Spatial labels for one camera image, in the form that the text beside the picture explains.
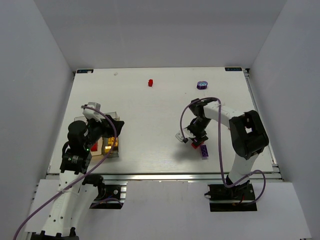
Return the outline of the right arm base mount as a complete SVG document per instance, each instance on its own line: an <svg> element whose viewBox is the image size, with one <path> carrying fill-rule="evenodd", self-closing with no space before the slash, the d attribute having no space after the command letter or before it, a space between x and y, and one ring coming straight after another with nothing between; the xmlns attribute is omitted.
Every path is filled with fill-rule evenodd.
<svg viewBox="0 0 320 240"><path fill-rule="evenodd" d="M253 185L249 181L232 188L227 188L224 184L210 184L204 197L209 199L211 212L256 212L258 210L257 204L252 203L256 196Z"/></svg>

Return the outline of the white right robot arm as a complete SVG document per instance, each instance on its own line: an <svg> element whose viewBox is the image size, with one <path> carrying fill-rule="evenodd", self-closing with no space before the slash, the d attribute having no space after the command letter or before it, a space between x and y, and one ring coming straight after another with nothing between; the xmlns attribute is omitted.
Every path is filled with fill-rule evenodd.
<svg viewBox="0 0 320 240"><path fill-rule="evenodd" d="M269 145L268 135L257 111L235 110L223 105L216 97L196 98L185 109L190 110L195 117L188 126L180 126L175 137L183 143L191 141L194 148L209 139L206 132L209 123L217 122L219 167L225 188L244 187L252 175L263 174L261 170L253 169L256 159ZM227 175L224 175L222 163L222 126L229 129L235 152L233 165Z"/></svg>

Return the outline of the small red lego piece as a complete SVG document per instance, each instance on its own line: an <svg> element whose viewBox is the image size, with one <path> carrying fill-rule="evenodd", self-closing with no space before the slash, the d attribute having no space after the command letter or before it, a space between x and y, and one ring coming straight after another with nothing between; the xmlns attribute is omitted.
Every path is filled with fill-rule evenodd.
<svg viewBox="0 0 320 240"><path fill-rule="evenodd" d="M149 79L149 80L148 80L148 86L149 86L149 87L152 87L152 86L153 86L153 79Z"/></svg>

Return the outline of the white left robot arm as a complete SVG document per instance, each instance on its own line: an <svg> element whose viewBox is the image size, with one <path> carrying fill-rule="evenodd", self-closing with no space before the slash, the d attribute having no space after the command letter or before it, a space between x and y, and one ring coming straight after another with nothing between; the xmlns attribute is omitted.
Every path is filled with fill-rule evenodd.
<svg viewBox="0 0 320 240"><path fill-rule="evenodd" d="M96 102L82 106L85 121L69 124L67 142L62 147L57 194L44 205L52 203L48 217L32 240L77 240L77 232L93 201L105 193L103 177L89 169L92 147L101 138L118 136L124 121L115 120L100 110Z"/></svg>

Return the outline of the yellow two-by-three lego brick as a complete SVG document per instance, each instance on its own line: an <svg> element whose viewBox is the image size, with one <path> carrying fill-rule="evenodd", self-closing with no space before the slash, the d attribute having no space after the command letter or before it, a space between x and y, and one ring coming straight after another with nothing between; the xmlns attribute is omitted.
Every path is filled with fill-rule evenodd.
<svg viewBox="0 0 320 240"><path fill-rule="evenodd" d="M118 147L119 139L115 137L109 137L107 139L107 146L112 146L112 145L114 145L115 147Z"/></svg>

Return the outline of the red two-by-two lego brick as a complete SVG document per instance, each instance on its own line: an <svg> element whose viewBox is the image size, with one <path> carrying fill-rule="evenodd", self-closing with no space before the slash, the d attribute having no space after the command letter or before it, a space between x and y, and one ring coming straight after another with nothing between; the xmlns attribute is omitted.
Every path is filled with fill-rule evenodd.
<svg viewBox="0 0 320 240"><path fill-rule="evenodd" d="M200 144L195 144L194 142L191 144L191 146L194 148L194 149L197 149L201 146L201 143Z"/></svg>

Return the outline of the red sloped lego brick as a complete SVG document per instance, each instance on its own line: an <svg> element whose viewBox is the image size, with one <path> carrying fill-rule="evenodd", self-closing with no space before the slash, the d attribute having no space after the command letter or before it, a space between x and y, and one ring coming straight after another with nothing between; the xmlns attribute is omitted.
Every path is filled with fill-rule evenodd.
<svg viewBox="0 0 320 240"><path fill-rule="evenodd" d="M98 142L96 142L90 149L91 152L97 152L98 151Z"/></svg>

